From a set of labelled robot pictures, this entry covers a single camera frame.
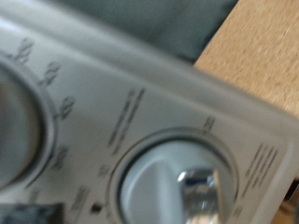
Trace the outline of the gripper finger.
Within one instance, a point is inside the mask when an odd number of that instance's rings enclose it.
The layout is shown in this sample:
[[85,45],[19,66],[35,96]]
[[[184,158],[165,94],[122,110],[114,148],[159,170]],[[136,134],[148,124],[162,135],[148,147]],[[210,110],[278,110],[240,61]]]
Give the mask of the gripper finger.
[[64,224],[64,205],[1,203],[0,224]]

